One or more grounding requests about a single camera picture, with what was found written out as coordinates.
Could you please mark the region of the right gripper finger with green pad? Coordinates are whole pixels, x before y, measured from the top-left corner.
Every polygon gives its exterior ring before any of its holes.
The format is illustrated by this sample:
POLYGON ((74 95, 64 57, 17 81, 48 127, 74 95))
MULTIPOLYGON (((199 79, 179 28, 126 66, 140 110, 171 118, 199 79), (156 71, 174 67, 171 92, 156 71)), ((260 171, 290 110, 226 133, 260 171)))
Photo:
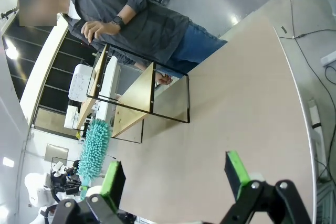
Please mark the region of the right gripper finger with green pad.
POLYGON ((295 184, 280 180, 275 185, 251 179, 236 151, 228 151, 225 168, 235 203, 221 223, 250 223, 257 212, 264 212, 273 223, 311 223, 295 184))

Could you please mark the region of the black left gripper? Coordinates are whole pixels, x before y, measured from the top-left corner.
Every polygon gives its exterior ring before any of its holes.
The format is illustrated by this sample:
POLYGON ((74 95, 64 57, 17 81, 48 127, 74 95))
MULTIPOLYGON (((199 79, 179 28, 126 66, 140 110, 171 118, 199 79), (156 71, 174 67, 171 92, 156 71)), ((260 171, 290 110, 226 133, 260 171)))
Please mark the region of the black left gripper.
MULTIPOLYGON (((98 193, 81 202, 62 200, 55 210, 53 223, 122 223, 118 217, 119 204, 125 184, 120 161, 110 163, 98 193)), ((52 172, 51 189, 56 194, 79 195, 81 180, 74 167, 64 173, 52 172)))

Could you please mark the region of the person's right hand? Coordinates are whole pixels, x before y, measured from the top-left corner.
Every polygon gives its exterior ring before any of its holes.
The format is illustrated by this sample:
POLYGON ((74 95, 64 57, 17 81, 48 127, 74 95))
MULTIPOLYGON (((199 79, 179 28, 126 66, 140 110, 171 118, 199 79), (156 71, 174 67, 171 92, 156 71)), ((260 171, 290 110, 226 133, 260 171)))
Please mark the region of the person's right hand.
POLYGON ((168 74, 163 75, 160 72, 156 72, 155 73, 155 81, 156 81, 156 83, 161 84, 161 85, 169 85, 169 84, 172 83, 173 79, 168 74))

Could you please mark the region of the person's left hand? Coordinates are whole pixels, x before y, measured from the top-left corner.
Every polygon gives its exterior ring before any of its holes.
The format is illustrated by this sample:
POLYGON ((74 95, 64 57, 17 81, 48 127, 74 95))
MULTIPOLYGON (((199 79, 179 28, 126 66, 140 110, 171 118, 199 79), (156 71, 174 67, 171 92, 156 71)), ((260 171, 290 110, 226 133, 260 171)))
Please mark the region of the person's left hand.
POLYGON ((115 23, 102 23, 99 21, 86 22, 81 33, 85 36, 89 43, 94 39, 98 39, 103 34, 116 35, 120 31, 120 26, 115 23))

